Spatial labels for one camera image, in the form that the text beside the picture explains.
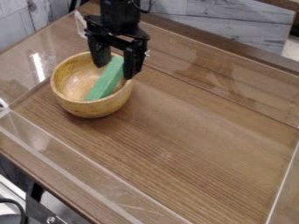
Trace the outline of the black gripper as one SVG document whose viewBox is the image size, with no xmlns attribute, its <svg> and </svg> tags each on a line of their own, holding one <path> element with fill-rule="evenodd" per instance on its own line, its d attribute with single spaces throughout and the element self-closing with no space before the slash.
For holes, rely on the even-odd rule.
<svg viewBox="0 0 299 224">
<path fill-rule="evenodd" d="M 133 41 L 146 44 L 149 35 L 138 27 L 141 14 L 146 14 L 150 8 L 144 9 L 140 0 L 100 0 L 100 14 L 88 14 L 85 36 L 93 64 L 102 67 L 110 61 L 110 47 L 124 51 L 124 78 L 130 80 L 141 71 L 145 60 L 145 48 L 128 47 L 129 42 L 120 36 L 129 37 Z"/>
</svg>

